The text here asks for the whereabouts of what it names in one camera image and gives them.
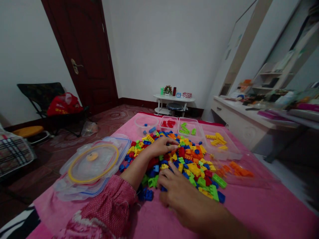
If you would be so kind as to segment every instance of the chair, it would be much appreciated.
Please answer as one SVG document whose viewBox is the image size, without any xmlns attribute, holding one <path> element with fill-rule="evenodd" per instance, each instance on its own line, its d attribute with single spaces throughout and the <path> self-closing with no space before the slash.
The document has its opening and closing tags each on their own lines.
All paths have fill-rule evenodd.
<svg viewBox="0 0 319 239">
<path fill-rule="evenodd" d="M 52 100 L 59 95 L 63 95 L 64 89 L 59 82 L 55 83 L 45 83 L 45 84 L 17 84 L 20 91 L 30 100 L 33 107 L 36 109 L 37 114 L 45 121 L 49 123 L 49 127 L 53 132 L 53 129 L 56 129 L 54 135 L 57 135 L 59 130 L 64 128 L 70 133 L 74 134 L 77 137 L 81 136 L 81 131 L 84 126 L 84 123 L 81 126 L 79 134 L 69 130 L 66 126 L 72 123 L 78 123 L 80 120 L 87 119 L 87 112 L 89 107 L 85 107 L 84 110 L 77 114 L 66 114 L 66 115 L 56 115 L 50 116 L 47 115 L 47 110 L 52 102 Z"/>
</svg>

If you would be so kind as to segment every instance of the small white table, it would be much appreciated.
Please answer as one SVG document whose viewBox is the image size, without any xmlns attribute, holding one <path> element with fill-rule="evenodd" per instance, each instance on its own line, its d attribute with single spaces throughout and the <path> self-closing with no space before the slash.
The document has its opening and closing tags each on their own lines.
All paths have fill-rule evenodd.
<svg viewBox="0 0 319 239">
<path fill-rule="evenodd" d="M 155 94 L 153 95 L 155 98 L 158 99 L 159 102 L 159 106 L 157 108 L 155 108 L 155 112 L 158 114 L 163 114 L 163 115 L 170 115 L 172 114 L 172 111 L 166 108 L 163 108 L 163 100 L 171 100 L 171 101 L 181 101 L 181 102 L 185 102 L 184 104 L 184 108 L 180 111 L 183 112 L 182 116 L 184 117 L 185 111 L 186 111 L 186 106 L 188 102 L 194 102 L 195 99 L 194 98 L 177 98 L 176 96 L 167 96 L 167 95 L 161 95 L 161 94 Z"/>
</svg>

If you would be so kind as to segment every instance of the red patterned sleeve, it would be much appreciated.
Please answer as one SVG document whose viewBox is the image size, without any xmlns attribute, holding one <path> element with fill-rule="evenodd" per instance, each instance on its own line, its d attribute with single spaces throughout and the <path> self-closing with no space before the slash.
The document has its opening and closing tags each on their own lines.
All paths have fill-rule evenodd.
<svg viewBox="0 0 319 239">
<path fill-rule="evenodd" d="M 119 238 L 127 230 L 129 206 L 135 198 L 132 186 L 113 175 L 104 191 L 78 211 L 55 238 Z"/>
</svg>

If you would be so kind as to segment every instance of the brown door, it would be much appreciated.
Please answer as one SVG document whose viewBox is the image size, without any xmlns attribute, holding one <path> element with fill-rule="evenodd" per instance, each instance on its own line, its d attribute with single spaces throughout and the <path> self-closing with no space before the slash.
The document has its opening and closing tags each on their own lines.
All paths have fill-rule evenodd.
<svg viewBox="0 0 319 239">
<path fill-rule="evenodd" d="M 93 114 L 115 107 L 118 96 L 101 0 L 42 3 L 82 104 Z"/>
</svg>

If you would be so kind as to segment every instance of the clear plastic container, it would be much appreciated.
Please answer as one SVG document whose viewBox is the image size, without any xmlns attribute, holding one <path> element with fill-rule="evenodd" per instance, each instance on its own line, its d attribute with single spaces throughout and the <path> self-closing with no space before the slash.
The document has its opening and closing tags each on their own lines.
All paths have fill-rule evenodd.
<svg viewBox="0 0 319 239">
<path fill-rule="evenodd" d="M 218 160 L 227 160 L 227 159 L 234 159 L 234 160 L 240 160 L 242 158 L 242 153 L 240 150 L 236 147 L 234 142 L 230 139 L 228 134 L 226 133 L 226 128 L 221 126 L 215 126 L 215 125 L 209 125 L 209 124 L 201 124 L 200 125 L 202 133 L 204 135 L 204 147 L 207 150 L 209 154 L 213 154 L 215 158 Z M 226 146 L 228 147 L 228 150 L 222 150 L 218 147 L 222 145 L 213 146 L 211 145 L 211 141 L 213 139 L 206 138 L 206 135 L 215 135 L 216 133 L 220 133 L 220 135 L 224 138 L 224 140 L 227 142 Z"/>
<path fill-rule="evenodd" d="M 137 133 L 139 136 L 144 137 L 144 131 L 149 134 L 149 130 L 153 127 L 156 129 L 158 128 L 159 120 L 157 117 L 149 116 L 149 115 L 142 115 L 135 119 L 135 125 L 137 127 Z"/>
<path fill-rule="evenodd" d="M 186 123 L 186 128 L 190 131 L 189 134 L 184 134 L 184 133 L 180 132 L 182 130 L 181 125 L 183 123 Z M 196 134 L 192 135 L 192 130 L 194 128 L 196 129 Z M 189 118 L 180 117 L 179 118 L 178 133 L 180 135 L 184 136 L 185 138 L 188 138 L 189 140 L 191 140 L 194 143 L 199 143 L 200 141 L 202 141 L 202 142 L 204 141 L 203 132 L 202 132 L 200 125 L 196 119 L 189 119 Z"/>
<path fill-rule="evenodd" d="M 257 188 L 271 188 L 273 184 L 280 183 L 280 179 L 269 171 L 256 157 L 253 153 L 247 152 L 243 153 L 243 158 L 241 160 L 225 160 L 220 161 L 218 159 L 211 160 L 215 168 L 218 170 L 224 165 L 229 166 L 230 162 L 235 162 L 242 168 L 249 170 L 254 174 L 254 177 L 242 177 L 236 176 L 232 173 L 226 172 L 226 176 L 223 177 L 225 182 L 233 185 L 242 185 Z"/>
<path fill-rule="evenodd" d="M 170 128 L 170 127 L 164 127 L 162 126 L 163 122 L 166 121 L 166 124 L 167 124 L 167 121 L 174 121 L 175 122 L 175 125 L 173 128 Z M 179 120 L 177 117 L 174 117 L 174 116 L 163 116 L 162 117 L 162 120 L 160 121 L 160 124 L 159 124 L 159 129 L 160 131 L 165 131 L 165 132 L 170 132 L 170 131 L 173 131 L 173 133 L 178 133 L 178 127 L 179 127 Z"/>
</svg>

